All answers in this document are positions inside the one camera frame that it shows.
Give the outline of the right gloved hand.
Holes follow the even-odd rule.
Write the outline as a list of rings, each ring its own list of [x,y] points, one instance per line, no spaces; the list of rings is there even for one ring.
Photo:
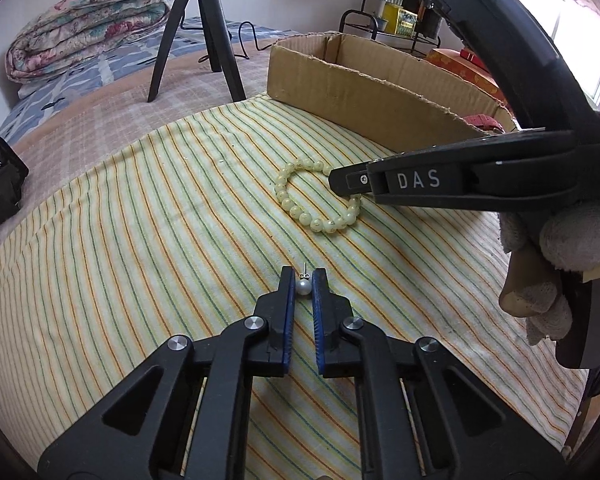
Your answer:
[[[573,323],[574,307],[559,290],[560,271],[600,278],[600,203],[561,211],[534,234],[519,214],[501,212],[500,237],[510,255],[501,310],[526,321],[528,344],[562,340]]]

